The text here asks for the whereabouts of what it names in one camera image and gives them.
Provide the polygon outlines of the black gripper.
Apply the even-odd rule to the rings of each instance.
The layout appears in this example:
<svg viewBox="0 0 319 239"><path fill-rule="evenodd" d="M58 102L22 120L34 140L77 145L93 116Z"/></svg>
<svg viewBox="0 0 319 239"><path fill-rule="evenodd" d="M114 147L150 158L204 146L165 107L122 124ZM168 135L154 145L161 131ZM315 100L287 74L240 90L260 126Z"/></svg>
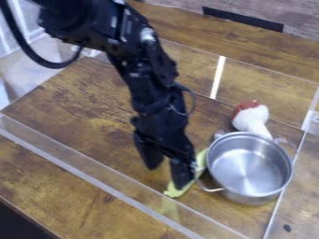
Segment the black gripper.
<svg viewBox="0 0 319 239"><path fill-rule="evenodd" d="M170 177L177 190L194 179L194 148L185 135L188 123L185 104L181 99L162 100L153 104L132 104L137 116L130 119L134 126L134 146L145 167L154 170L166 156Z"/></svg>

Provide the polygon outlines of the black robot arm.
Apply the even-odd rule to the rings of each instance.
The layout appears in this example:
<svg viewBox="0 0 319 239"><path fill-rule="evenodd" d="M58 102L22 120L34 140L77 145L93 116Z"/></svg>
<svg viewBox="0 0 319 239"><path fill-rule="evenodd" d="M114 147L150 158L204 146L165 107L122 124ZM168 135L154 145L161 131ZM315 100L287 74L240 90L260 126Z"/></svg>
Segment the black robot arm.
<svg viewBox="0 0 319 239"><path fill-rule="evenodd" d="M185 135L189 112L176 83L177 64L169 58L158 35L124 0L29 0L38 6L38 25L45 33L105 53L130 93L137 116L133 140L148 169L169 159L177 189L196 177L194 148Z"/></svg>

